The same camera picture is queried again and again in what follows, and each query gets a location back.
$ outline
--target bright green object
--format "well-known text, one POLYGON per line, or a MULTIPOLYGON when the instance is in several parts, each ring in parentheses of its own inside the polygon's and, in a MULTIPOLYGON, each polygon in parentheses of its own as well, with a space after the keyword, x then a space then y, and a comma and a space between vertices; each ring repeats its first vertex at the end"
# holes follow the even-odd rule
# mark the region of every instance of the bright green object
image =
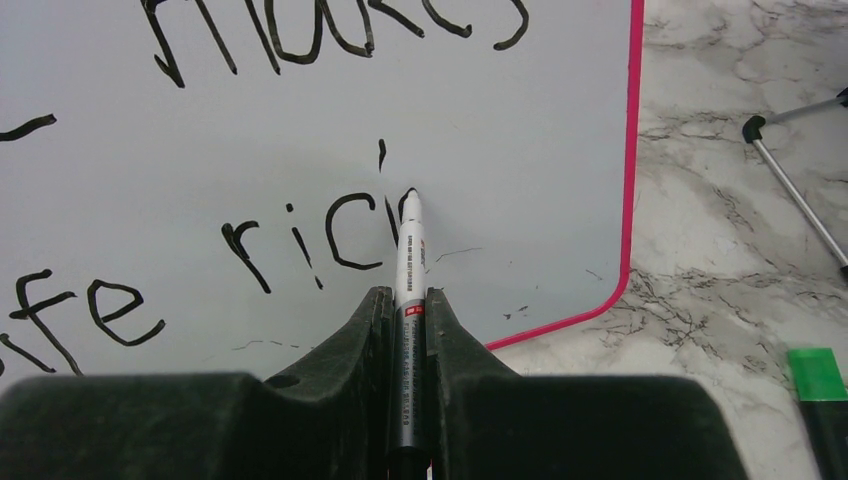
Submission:
POLYGON ((789 366, 802 402, 848 400, 833 350, 799 348, 789 351, 789 366))

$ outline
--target metal rod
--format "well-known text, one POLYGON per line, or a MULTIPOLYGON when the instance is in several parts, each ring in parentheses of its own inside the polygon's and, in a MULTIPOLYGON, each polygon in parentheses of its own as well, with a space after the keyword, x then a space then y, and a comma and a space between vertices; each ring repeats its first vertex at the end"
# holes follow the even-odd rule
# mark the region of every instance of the metal rod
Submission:
POLYGON ((777 160, 771 155, 771 152, 768 151, 765 145, 763 145, 762 140, 754 140, 753 141, 754 148, 757 149, 757 152, 760 153, 760 156, 763 157, 763 160, 768 163, 768 166, 771 168, 774 175, 780 180, 780 183, 783 184, 783 187, 786 188, 786 191, 789 192, 789 195, 795 200, 795 204, 798 205, 798 208, 804 212, 804 215, 807 217, 807 220, 813 225, 813 228, 821 236, 824 243, 827 244, 827 247, 830 249, 831 253, 839 259, 839 263, 844 267, 848 266, 848 256, 845 256, 845 252, 839 247, 839 244, 836 243, 836 240, 833 239, 833 236, 827 230, 827 227, 824 226, 822 221, 819 219, 816 212, 810 208, 810 205, 807 204, 807 201, 804 200, 804 197, 801 196, 801 192, 795 188, 795 185, 792 183, 792 180, 786 175, 786 172, 783 171, 783 168, 780 167, 780 164, 777 163, 777 160))
POLYGON ((824 102, 807 105, 806 107, 796 108, 795 110, 789 110, 788 112, 776 113, 766 118, 766 124, 785 122, 786 120, 791 120, 802 115, 809 115, 811 113, 830 108, 834 105, 841 105, 842 102, 846 101, 848 101, 848 97, 836 97, 831 98, 830 100, 825 100, 824 102))

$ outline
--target white board surface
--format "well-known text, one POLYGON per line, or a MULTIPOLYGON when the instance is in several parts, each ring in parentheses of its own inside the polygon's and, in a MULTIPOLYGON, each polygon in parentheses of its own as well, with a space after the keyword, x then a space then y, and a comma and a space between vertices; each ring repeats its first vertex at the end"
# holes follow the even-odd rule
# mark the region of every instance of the white board surface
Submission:
MULTIPOLYGON (((0 131, 56 122, 0 142, 0 387, 45 368, 71 373, 68 357, 85 374, 276 373, 346 322, 371 286, 393 285, 385 203, 398 219, 411 186, 424 202, 428 283, 481 341, 607 301, 629 235, 629 2, 527 0, 526 33, 500 51, 522 22, 512 1, 433 3, 472 35, 397 1, 424 38, 368 8, 371 58, 340 48, 325 23, 314 63, 277 58, 277 75, 245 3, 206 0, 234 75, 198 5, 162 2, 178 88, 153 60, 163 53, 138 1, 3 2, 0 131), (343 198, 334 259, 327 215, 343 198), (258 227, 242 245, 270 293, 222 234, 248 221, 258 227), (44 269, 52 275, 25 288, 31 305, 75 295, 37 312, 65 356, 31 316, 12 313, 16 281, 44 269), (133 297, 102 286, 100 328, 87 298, 95 280, 143 303, 111 319, 133 297), (133 346, 106 331, 127 341, 155 328, 133 346)), ((357 3, 328 6, 362 46, 357 3)), ((308 52, 313 3, 278 1, 275 13, 283 48, 308 52)))

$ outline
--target pink border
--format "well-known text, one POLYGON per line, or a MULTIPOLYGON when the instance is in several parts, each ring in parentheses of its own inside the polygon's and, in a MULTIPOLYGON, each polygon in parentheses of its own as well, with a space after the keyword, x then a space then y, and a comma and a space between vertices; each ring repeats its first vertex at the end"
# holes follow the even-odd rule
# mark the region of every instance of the pink border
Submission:
POLYGON ((580 315, 565 318, 526 332, 496 340, 486 345, 490 350, 518 343, 545 333, 570 327, 597 317, 609 310, 621 298, 630 280, 630 242, 633 234, 633 190, 636 183, 636 144, 639 135, 639 80, 642 71, 642 23, 644 0, 633 0, 630 16, 630 65, 627 83, 627 139, 624 146, 624 213, 621 215, 621 272, 618 285, 601 306, 580 315))

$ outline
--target marble countertop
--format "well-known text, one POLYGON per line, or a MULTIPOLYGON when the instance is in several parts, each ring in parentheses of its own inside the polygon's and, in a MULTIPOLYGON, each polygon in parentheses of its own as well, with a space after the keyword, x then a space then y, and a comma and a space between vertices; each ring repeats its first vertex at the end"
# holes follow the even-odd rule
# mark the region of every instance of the marble countertop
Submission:
MULTIPOLYGON (((846 286, 740 130, 848 87, 846 51, 845 1, 647 0, 630 286, 604 315, 498 357, 526 375, 693 378, 752 479, 818 478, 786 354, 831 347, 848 372, 846 286)), ((846 131, 848 112, 826 118, 846 131)), ((845 135, 770 128, 766 145, 848 246, 845 135)))

